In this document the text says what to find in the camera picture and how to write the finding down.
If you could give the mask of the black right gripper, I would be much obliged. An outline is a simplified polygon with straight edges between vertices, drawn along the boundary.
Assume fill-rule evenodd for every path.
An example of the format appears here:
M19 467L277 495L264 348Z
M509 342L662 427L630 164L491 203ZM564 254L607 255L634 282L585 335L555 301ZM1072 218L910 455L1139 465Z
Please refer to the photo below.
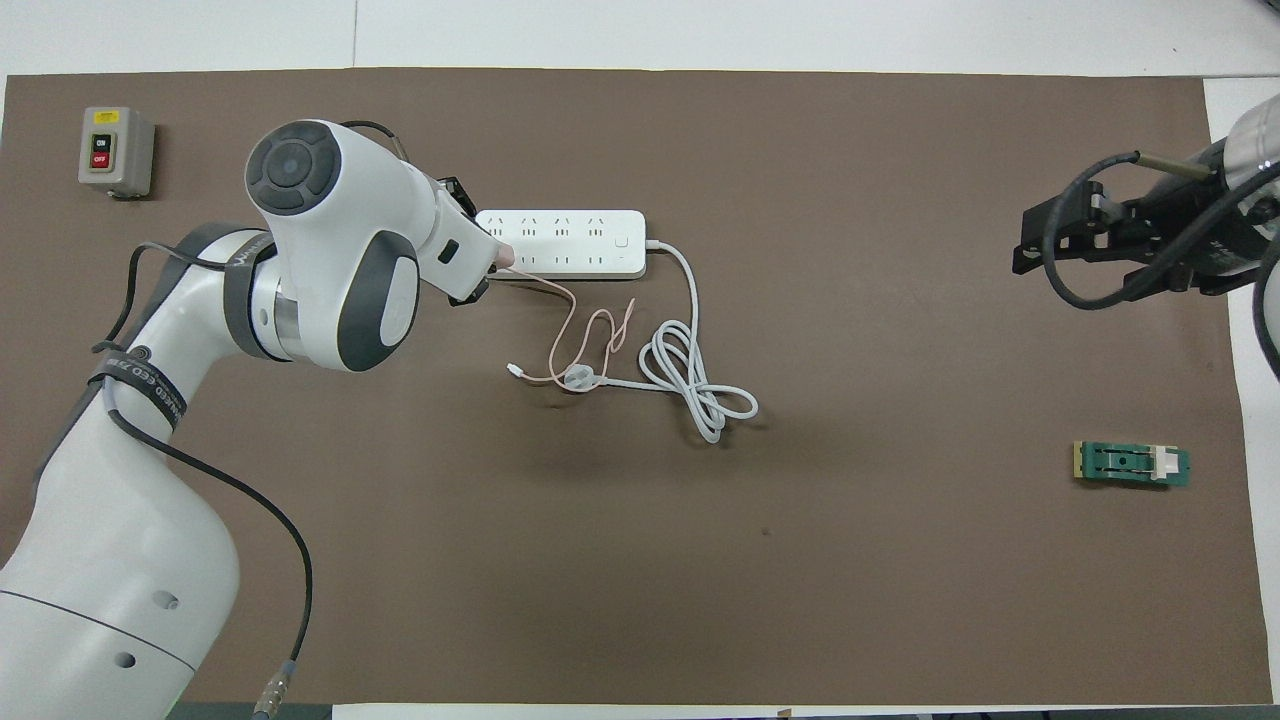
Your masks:
M1132 199L1121 204L1125 217L1110 229L1111 241L1126 251L1126 260L1148 266L1202 211L1222 196L1228 187L1222 170L1222 150L1203 150L1196 160L1215 172L1212 177L1188 186L1183 199ZM1057 260L1101 263L1107 254L1096 238L1108 227L1105 211L1096 199L1106 199L1102 184L1084 184L1068 193L1062 201L1056 229L1053 255ZM1051 211L1059 196L1027 209L1021 214L1019 242L1012 250L1012 274L1025 275L1043 266L1042 245ZM1238 210L1230 210L1208 229L1171 269L1142 291L1129 287L1142 275L1142 269L1123 277L1121 288L1128 296L1153 296L1164 292L1226 293L1256 281L1266 242L1260 232L1245 223Z

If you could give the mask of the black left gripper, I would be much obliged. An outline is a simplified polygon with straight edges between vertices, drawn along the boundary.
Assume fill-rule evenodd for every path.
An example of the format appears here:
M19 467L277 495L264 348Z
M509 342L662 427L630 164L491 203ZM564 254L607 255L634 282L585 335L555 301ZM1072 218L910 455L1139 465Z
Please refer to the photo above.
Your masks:
M452 210L442 219L440 264L451 282L445 295L458 307L477 302L489 290L489 275L498 269L498 240L477 223L477 208L457 177L445 177L442 186Z

